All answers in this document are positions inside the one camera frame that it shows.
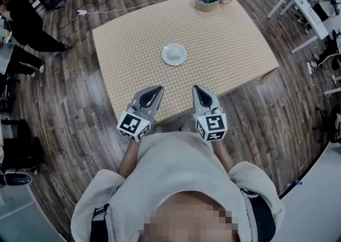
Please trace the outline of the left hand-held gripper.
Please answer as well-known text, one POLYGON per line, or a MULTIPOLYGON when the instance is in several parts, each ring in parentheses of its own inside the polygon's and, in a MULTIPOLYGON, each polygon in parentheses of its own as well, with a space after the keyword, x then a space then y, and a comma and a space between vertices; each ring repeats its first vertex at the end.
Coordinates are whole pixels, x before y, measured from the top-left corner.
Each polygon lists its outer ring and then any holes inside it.
POLYGON ((117 129, 131 141, 140 142, 151 130, 155 114, 163 98, 161 85, 149 86, 138 91, 126 110, 121 113, 117 129))

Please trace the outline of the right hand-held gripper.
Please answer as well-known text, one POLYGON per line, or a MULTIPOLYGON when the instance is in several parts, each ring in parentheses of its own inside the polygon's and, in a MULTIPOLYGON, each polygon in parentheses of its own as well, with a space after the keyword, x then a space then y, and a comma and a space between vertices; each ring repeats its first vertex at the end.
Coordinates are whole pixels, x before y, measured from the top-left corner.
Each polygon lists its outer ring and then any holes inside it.
POLYGON ((229 126, 217 96, 200 85, 193 86, 192 96, 195 128, 201 138, 207 142, 222 140, 229 126))

